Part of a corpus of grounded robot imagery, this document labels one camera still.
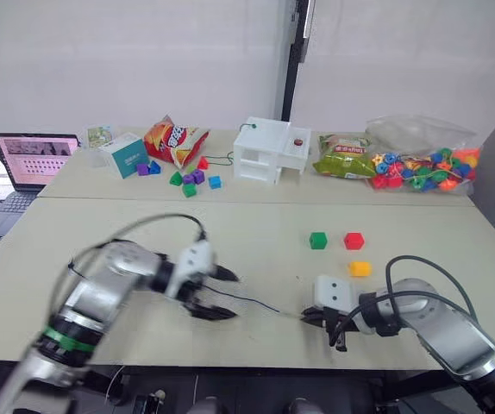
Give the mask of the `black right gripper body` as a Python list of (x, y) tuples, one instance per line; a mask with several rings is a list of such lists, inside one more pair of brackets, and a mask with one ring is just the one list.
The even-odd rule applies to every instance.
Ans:
[(360, 314), (359, 307), (354, 308), (348, 314), (341, 314), (338, 310), (323, 307), (324, 328), (329, 336), (330, 347), (336, 350), (347, 350), (347, 332), (359, 332), (354, 318)]

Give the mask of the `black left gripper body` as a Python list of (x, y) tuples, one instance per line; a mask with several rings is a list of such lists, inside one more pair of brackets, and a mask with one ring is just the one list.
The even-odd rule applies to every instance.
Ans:
[(186, 281), (182, 282), (177, 293), (177, 300), (184, 307), (195, 307), (199, 304), (197, 293), (204, 287), (206, 279), (222, 280), (224, 275), (220, 265), (213, 266), (209, 271), (195, 271), (187, 276)]

